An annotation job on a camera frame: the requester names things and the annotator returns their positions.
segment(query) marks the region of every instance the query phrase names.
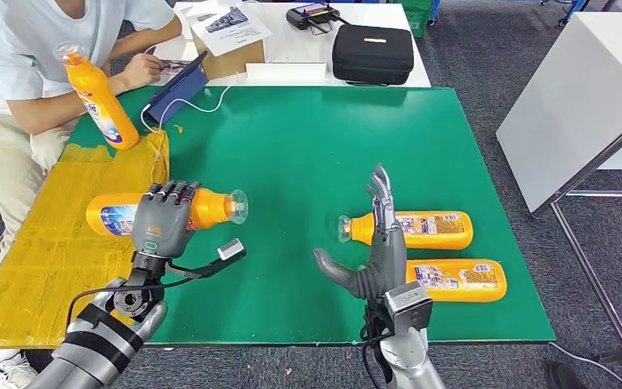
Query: green crate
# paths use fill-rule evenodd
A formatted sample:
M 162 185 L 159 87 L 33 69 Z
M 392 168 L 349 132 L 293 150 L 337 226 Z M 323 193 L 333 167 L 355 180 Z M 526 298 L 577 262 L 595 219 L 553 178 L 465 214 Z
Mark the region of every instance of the green crate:
M 407 14 L 411 33 L 416 38 L 422 37 L 425 33 L 425 26 L 428 25 L 433 0 L 389 0 L 389 2 L 402 4 L 404 13 Z
M 420 38 L 425 33 L 425 26 L 428 25 L 428 15 L 430 10 L 421 10 L 410 6 L 404 7 L 404 13 L 407 14 L 407 21 L 411 28 L 414 38 Z
M 392 0 L 391 2 L 398 2 L 404 8 L 419 8 L 424 11 L 430 11 L 432 7 L 432 0 Z

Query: black case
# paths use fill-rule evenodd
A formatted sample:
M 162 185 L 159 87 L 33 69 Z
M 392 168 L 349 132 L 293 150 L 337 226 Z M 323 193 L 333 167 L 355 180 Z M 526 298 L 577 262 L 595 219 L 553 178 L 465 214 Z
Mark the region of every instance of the black case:
M 411 32 L 344 24 L 333 45 L 333 75 L 356 83 L 401 85 L 414 68 Z

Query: khaki pants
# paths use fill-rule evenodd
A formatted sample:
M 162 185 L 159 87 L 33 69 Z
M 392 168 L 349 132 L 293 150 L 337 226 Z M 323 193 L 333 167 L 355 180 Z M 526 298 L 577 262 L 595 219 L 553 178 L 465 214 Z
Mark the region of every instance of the khaki pants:
M 77 121 L 30 135 L 12 116 L 0 115 L 0 212 L 5 225 L 0 264 Z

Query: green tabletop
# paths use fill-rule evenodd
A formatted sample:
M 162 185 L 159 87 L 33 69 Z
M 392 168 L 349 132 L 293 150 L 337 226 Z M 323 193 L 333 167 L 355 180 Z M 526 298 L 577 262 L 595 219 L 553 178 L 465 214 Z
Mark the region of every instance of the green tabletop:
M 222 90 L 207 88 L 194 103 L 211 108 Z M 131 118 L 154 91 L 121 97 Z M 168 316 L 152 343 L 359 341 L 364 303 L 321 274 L 312 249 L 351 267 L 366 260 L 363 243 L 338 242 L 337 219 L 370 211 L 365 187 L 376 163 L 390 175 L 397 210 L 461 210 L 473 220 L 465 250 L 410 250 L 409 259 L 493 259 L 506 274 L 499 301 L 435 303 L 431 341 L 554 339 L 453 89 L 234 87 L 217 112 L 184 108 L 164 128 L 171 177 L 249 196 L 246 223 L 197 232 L 176 263 L 201 266 L 234 237 L 248 254 L 208 280 L 167 290 Z M 70 141 L 104 143 L 89 117 Z

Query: clear bottle cap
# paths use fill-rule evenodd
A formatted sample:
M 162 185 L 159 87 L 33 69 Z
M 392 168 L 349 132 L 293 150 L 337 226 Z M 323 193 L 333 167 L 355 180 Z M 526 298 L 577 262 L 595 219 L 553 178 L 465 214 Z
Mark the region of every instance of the clear bottle cap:
M 234 224 L 242 224 L 249 215 L 249 202 L 242 190 L 235 189 L 225 196 L 225 214 Z
M 337 238 L 344 243 L 351 239 L 351 219 L 342 215 L 337 221 Z
M 78 42 L 63 42 L 53 50 L 53 55 L 66 66 L 79 65 L 87 57 L 87 51 Z

